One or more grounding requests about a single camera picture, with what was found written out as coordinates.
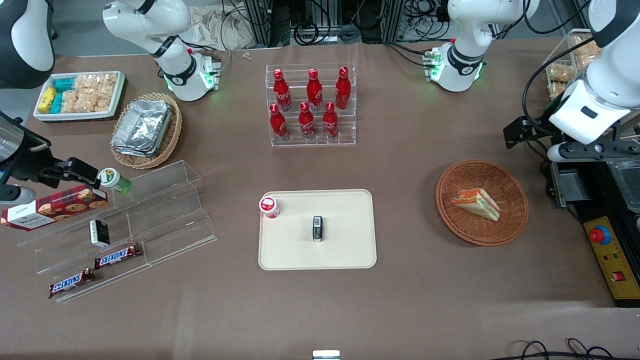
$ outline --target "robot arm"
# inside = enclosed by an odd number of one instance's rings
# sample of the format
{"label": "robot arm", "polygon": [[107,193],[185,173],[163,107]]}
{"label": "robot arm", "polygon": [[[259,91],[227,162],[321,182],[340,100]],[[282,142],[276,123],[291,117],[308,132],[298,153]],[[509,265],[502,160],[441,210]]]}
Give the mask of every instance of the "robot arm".
{"label": "robot arm", "polygon": [[[433,67],[429,79],[452,92],[470,88],[493,40],[489,24],[516,22],[522,16],[523,1],[529,0],[450,0],[449,16],[460,32],[455,42],[427,54],[428,65]],[[531,17],[539,4],[540,0],[531,0],[525,16]]]}
{"label": "robot arm", "polygon": [[[602,53],[567,86],[562,104],[549,119],[584,145],[598,142],[611,126],[640,110],[640,67],[635,61],[640,42],[640,2],[593,1],[589,21]],[[549,150],[550,159],[570,160],[560,147],[558,144]]]}
{"label": "robot arm", "polygon": [[635,142],[620,140],[622,124],[640,113],[640,2],[599,0],[589,5],[593,38],[602,53],[578,74],[542,116],[519,117],[503,129],[508,149],[552,137],[555,162],[600,161],[640,156]]}
{"label": "robot arm", "polygon": [[53,71],[46,0],[0,0],[0,88],[36,88]]}
{"label": "robot arm", "polygon": [[[51,5],[46,0],[0,0],[0,88],[35,88],[53,71]],[[10,177],[57,188],[61,180],[94,188],[98,170],[76,158],[56,159],[51,142],[0,111],[0,204],[27,204],[35,192],[6,184]]]}
{"label": "robot arm", "polygon": [[211,58],[190,54],[178,39],[191,26],[189,8],[181,0],[114,1],[105,5],[102,20],[116,37],[156,59],[169,89],[180,100],[198,100],[214,88]]}

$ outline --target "white cloth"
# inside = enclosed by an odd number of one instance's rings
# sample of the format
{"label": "white cloth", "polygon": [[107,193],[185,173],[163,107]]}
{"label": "white cloth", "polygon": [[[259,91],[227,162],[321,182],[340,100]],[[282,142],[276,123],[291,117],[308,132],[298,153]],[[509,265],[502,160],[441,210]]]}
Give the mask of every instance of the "white cloth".
{"label": "white cloth", "polygon": [[219,50],[237,50],[253,47],[255,40],[249,28],[251,24],[243,18],[243,15],[247,19],[249,18],[246,14],[244,3],[237,3],[236,7],[241,10],[239,12],[234,11],[233,5],[225,4],[227,13],[234,12],[227,15],[222,29],[220,29],[220,24],[224,18],[222,4],[192,6],[189,8],[191,12],[191,27],[193,28],[193,39],[190,42],[196,45],[213,46]]}

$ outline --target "brown wicker basket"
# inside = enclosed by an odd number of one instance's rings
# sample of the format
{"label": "brown wicker basket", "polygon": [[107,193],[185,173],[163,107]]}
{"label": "brown wicker basket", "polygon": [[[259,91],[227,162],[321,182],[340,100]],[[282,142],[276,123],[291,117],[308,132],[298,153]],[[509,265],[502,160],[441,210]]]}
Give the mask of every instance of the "brown wicker basket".
{"label": "brown wicker basket", "polygon": [[[500,206],[500,219],[489,220],[451,203],[459,190],[483,188]],[[513,241],[529,218],[529,202],[522,186],[502,167],[481,160],[451,165],[436,187],[436,204],[445,224],[456,235],[480,246]]]}
{"label": "brown wicker basket", "polygon": [[[152,100],[152,101],[162,100],[164,102],[167,102],[168,104],[171,104],[171,106],[173,107],[173,112],[171,114],[171,118],[169,119],[170,123],[166,129],[166,133],[164,134],[164,139],[162,141],[162,144],[160,145],[160,151],[158,155],[154,156],[153,158],[143,158],[141,156],[124,155],[115,151],[114,148],[111,148],[111,153],[113,153],[113,156],[116,158],[116,160],[119,163],[123,165],[127,165],[128,167],[138,168],[138,169],[154,168],[164,163],[169,158],[169,156],[171,156],[171,153],[175,149],[175,146],[178,144],[178,138],[180,137],[180,130],[182,130],[182,114],[180,114],[180,109],[178,108],[178,104],[176,104],[175,100],[173,100],[168,95],[158,94],[154,92],[152,94],[142,95],[136,100],[140,100],[140,99]],[[127,105],[127,107],[124,110],[122,110],[122,112],[120,113],[120,116],[118,117],[118,122],[116,122],[116,126],[113,130],[114,134],[118,130],[118,127],[120,127],[122,118],[124,117],[124,114],[127,112],[127,110],[129,109],[132,103],[133,101],[130,102],[129,105]]]}

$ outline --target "brown table surface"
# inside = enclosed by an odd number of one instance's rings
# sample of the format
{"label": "brown table surface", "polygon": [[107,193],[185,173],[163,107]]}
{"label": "brown table surface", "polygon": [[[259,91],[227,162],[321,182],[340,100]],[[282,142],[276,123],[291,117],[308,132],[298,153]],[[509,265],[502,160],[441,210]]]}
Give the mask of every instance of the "brown table surface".
{"label": "brown table surface", "polygon": [[[518,354],[520,340],[566,350],[571,336],[640,357],[640,309],[613,308],[582,227],[543,192],[539,159],[522,145],[507,151],[502,140],[502,128],[521,115],[524,84],[558,41],[496,41],[481,79],[460,94],[425,82],[420,67],[382,45],[250,51],[251,62],[234,53],[219,91],[179,103],[184,129],[167,162],[184,159],[203,177],[201,199],[219,239],[57,304],[47,299],[49,278],[35,273],[35,254],[2,229],[3,358],[308,359],[336,348],[344,359],[488,359]],[[265,66],[353,59],[357,145],[272,149]],[[125,103],[167,92],[150,56],[60,56],[55,70],[120,70],[129,80]],[[548,102],[545,86],[541,77],[531,89],[533,113]],[[29,126],[61,158],[143,173],[110,154],[113,122]],[[438,216],[440,174],[470,158],[502,165],[527,192],[529,223],[509,245],[470,245]],[[260,269],[263,193],[343,188],[373,194],[374,267]]]}

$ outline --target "red coca-cola bottle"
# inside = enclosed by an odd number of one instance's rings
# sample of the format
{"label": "red coca-cola bottle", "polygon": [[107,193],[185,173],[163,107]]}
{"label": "red coca-cola bottle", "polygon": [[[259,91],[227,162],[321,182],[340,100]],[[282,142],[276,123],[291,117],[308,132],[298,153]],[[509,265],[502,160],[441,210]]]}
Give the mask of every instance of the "red coca-cola bottle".
{"label": "red coca-cola bottle", "polygon": [[338,115],[335,113],[335,106],[331,101],[327,101],[325,109],[322,117],[324,135],[327,139],[332,140],[338,137]]}
{"label": "red coca-cola bottle", "polygon": [[287,131],[287,124],[284,120],[284,115],[280,113],[280,109],[277,104],[271,104],[269,107],[271,112],[271,128],[276,141],[283,142],[289,139],[289,132]]}
{"label": "red coca-cola bottle", "polygon": [[298,116],[298,121],[300,122],[302,137],[306,140],[315,139],[316,129],[314,128],[314,115],[309,112],[309,103],[306,101],[300,103],[300,115]]}
{"label": "red coca-cola bottle", "polygon": [[349,107],[351,96],[351,82],[349,81],[349,69],[343,66],[339,70],[338,81],[335,82],[335,105],[340,110]]}
{"label": "red coca-cola bottle", "polygon": [[291,92],[289,91],[289,84],[284,79],[282,70],[275,69],[273,71],[273,78],[276,79],[273,84],[273,92],[276,94],[276,101],[280,109],[284,112],[291,110]]}
{"label": "red coca-cola bottle", "polygon": [[318,80],[318,70],[316,69],[309,69],[307,97],[309,98],[311,111],[322,111],[322,84]]}

